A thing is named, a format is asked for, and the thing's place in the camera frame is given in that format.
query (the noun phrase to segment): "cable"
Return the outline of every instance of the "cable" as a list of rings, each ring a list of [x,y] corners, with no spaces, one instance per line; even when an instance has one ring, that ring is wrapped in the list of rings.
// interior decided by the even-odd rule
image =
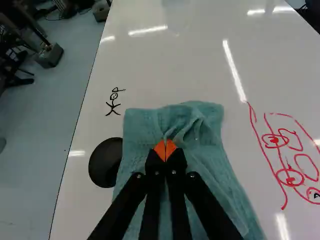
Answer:
[[[84,15],[84,14],[88,13],[91,9],[92,9],[92,7],[90,7],[87,11],[81,11],[81,12],[79,12],[79,14],[80,14],[80,15]]]
[[[299,10],[302,10],[303,8],[306,8],[306,6],[307,6],[307,4],[302,5],[302,6],[298,9],[298,11],[299,11]]]

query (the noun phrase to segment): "teal towel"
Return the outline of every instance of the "teal towel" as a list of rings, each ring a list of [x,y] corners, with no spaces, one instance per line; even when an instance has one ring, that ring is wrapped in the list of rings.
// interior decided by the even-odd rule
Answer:
[[[228,161],[221,140],[222,105],[188,101],[159,109],[131,108],[125,111],[123,156],[114,188],[115,198],[133,172],[144,173],[150,149],[162,139],[172,139],[183,148],[187,172],[198,172],[245,240],[263,240],[265,236],[245,191]],[[168,190],[160,209],[159,239],[172,239]],[[145,202],[134,215],[123,239],[137,240]],[[192,237],[208,239],[201,222],[186,199]]]

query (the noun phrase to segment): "floor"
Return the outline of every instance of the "floor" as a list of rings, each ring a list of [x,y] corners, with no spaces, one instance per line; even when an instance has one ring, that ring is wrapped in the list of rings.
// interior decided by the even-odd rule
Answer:
[[[24,68],[35,83],[0,97],[0,239],[47,240],[68,150],[104,23],[91,12],[40,20],[48,39],[65,50],[56,68]]]

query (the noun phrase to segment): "white table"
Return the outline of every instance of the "white table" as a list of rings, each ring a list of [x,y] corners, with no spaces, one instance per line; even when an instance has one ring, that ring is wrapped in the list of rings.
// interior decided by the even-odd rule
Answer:
[[[267,238],[319,239],[320,198],[314,188],[320,185],[311,179],[317,178],[320,154],[294,122],[320,144],[319,64],[320,36],[283,0],[114,1],[74,133],[50,240],[86,240],[111,204],[113,190],[90,180],[88,162],[99,143],[122,136],[125,109],[189,100],[224,106],[224,148]],[[121,115],[105,116],[115,87],[126,89],[114,101],[121,103],[114,109]],[[252,111],[251,124],[247,101],[256,123]],[[262,135],[270,133],[264,113],[275,134],[281,128],[296,131],[282,129],[277,140],[263,137],[267,147],[290,139],[279,148],[284,167],[277,149],[263,143]],[[297,136],[304,147],[300,152]],[[309,178],[304,176],[305,185],[294,189],[302,171]],[[306,200],[309,187],[315,203]]]

